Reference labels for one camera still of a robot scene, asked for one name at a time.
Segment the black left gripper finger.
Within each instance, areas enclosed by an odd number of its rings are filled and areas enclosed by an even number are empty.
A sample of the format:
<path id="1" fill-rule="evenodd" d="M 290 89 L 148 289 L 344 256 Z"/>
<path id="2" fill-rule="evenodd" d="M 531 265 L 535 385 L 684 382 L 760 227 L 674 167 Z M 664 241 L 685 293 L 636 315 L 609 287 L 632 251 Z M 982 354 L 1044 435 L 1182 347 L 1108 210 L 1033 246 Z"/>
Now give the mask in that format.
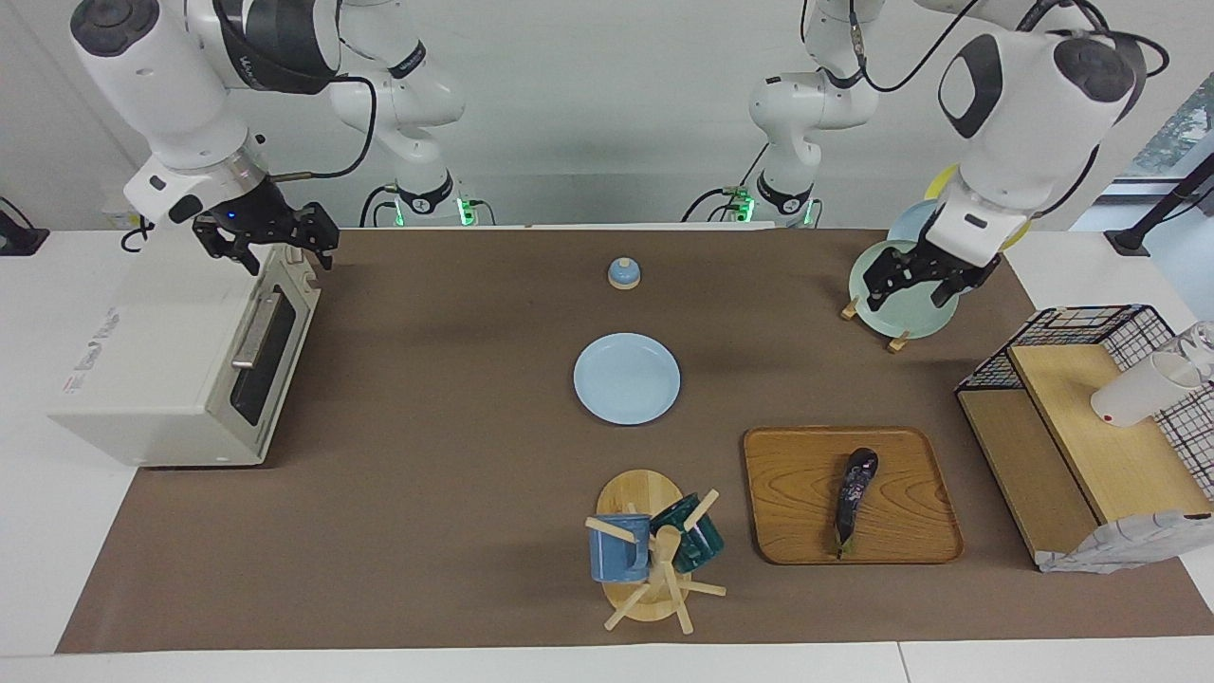
<path id="1" fill-rule="evenodd" d="M 942 308 L 949 300 L 957 297 L 957 295 L 980 286 L 983 281 L 983 275 L 951 275 L 940 281 L 938 286 L 929 295 L 929 298 L 936 308 Z"/>
<path id="2" fill-rule="evenodd" d="M 917 285 L 913 254 L 883 249 L 863 273 L 869 311 L 880 311 L 897 291 Z"/>

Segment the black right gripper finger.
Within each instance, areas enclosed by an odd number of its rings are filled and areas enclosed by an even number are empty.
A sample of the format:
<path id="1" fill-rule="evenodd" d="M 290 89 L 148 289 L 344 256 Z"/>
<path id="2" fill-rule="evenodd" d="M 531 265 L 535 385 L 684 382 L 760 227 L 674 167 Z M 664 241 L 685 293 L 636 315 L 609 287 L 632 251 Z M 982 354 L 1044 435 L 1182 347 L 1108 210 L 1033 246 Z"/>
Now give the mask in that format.
<path id="1" fill-rule="evenodd" d="M 237 239 L 227 239 L 219 226 L 195 226 L 194 237 L 210 258 L 229 258 L 242 264 L 251 277 L 260 275 L 260 260 L 246 245 L 239 245 Z"/>
<path id="2" fill-rule="evenodd" d="M 300 247 L 312 252 L 322 269 L 333 268 L 333 252 L 337 250 L 340 229 L 320 203 L 300 207 Z"/>

